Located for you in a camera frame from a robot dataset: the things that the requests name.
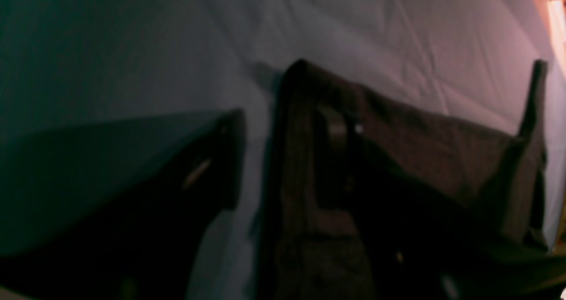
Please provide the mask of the left gripper black padded right finger image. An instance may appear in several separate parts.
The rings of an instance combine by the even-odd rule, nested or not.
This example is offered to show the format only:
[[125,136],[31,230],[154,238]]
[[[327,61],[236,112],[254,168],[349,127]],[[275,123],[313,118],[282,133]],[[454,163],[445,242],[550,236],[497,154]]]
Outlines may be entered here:
[[559,300],[564,256],[522,247],[409,175],[354,117],[314,110],[320,208],[349,213],[382,300]]

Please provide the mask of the left gripper silver left finger image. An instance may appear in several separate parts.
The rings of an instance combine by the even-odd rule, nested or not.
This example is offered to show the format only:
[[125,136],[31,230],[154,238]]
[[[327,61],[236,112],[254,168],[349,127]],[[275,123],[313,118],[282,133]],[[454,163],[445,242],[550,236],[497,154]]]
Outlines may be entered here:
[[38,300],[184,300],[239,199],[246,115],[53,129],[1,145],[1,286]]

